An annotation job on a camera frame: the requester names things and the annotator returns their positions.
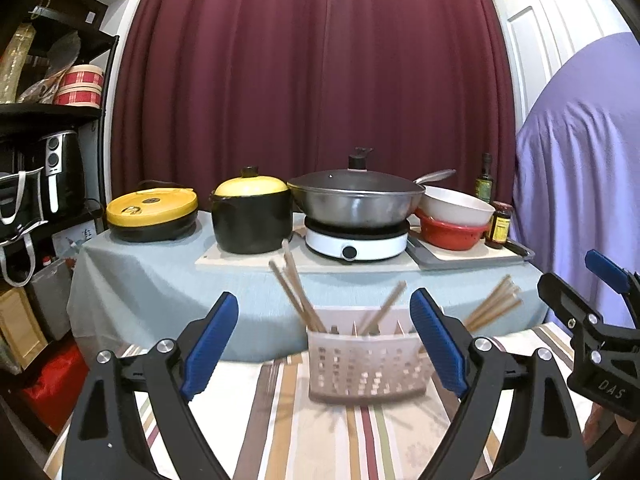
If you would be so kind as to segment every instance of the stainless steel wok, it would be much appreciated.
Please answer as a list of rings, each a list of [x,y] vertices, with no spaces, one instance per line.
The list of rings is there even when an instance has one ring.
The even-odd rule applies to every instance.
[[[420,184],[454,173],[442,170],[411,181],[377,171],[318,171],[293,178],[287,185],[311,219],[341,228],[374,229],[399,224],[411,215],[424,193]]]

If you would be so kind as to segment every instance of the curtain fold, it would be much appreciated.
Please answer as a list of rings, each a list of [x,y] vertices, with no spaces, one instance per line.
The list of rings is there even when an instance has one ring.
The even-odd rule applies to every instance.
[[[242,166],[284,180],[343,168],[417,178],[481,153],[497,198],[514,171],[511,76],[492,0],[142,0],[113,113],[113,195],[143,179],[201,205]]]

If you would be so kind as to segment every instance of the light blue tablecloth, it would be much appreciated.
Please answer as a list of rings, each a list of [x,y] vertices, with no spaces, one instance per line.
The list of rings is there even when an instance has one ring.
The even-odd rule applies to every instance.
[[[110,231],[82,245],[67,311],[85,359],[101,349],[126,343],[151,347],[177,337],[193,319],[206,315],[219,295],[238,298],[240,318],[223,359],[261,362],[306,348],[303,325],[268,269],[196,268],[196,260],[215,242],[210,214],[198,213],[194,234],[172,242],[131,244]],[[366,306],[382,303],[398,282],[408,288],[407,304],[421,286],[450,316],[464,318],[509,273],[522,289],[522,306],[485,329],[504,335],[536,325],[546,305],[538,298],[540,272],[530,264],[461,271],[304,274],[312,303]]]

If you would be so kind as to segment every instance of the yellow electric baking pan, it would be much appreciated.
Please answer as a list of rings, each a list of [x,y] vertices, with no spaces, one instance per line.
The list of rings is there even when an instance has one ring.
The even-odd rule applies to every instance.
[[[175,240],[194,225],[198,197],[193,189],[156,187],[116,198],[107,206],[107,222],[127,242]]]

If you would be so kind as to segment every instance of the blue rubber pad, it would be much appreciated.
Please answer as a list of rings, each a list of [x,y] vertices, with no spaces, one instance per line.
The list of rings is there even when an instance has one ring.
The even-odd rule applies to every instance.
[[[465,360],[446,327],[434,312],[436,308],[439,309],[438,305],[431,304],[430,301],[433,302],[420,290],[416,290],[411,295],[409,302],[411,321],[436,368],[442,386],[461,399],[468,390],[465,380]]]
[[[229,294],[184,361],[184,383],[180,392],[187,401],[204,391],[209,384],[236,323],[238,300]]]
[[[631,290],[626,272],[595,249],[587,252],[584,264],[618,294],[626,294]]]

